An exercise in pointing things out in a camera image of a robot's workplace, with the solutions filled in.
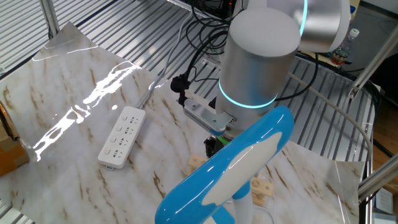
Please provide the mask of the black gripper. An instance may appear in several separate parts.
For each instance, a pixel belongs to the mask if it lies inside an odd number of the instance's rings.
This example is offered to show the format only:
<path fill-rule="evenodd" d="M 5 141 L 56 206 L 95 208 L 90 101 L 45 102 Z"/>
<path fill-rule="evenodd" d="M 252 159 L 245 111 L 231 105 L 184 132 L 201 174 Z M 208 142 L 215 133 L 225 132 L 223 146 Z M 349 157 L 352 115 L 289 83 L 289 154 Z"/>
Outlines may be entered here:
<path fill-rule="evenodd" d="M 214 156 L 218 151 L 220 151 L 224 144 L 215 136 L 210 136 L 204 141 L 205 152 L 207 157 Z"/>

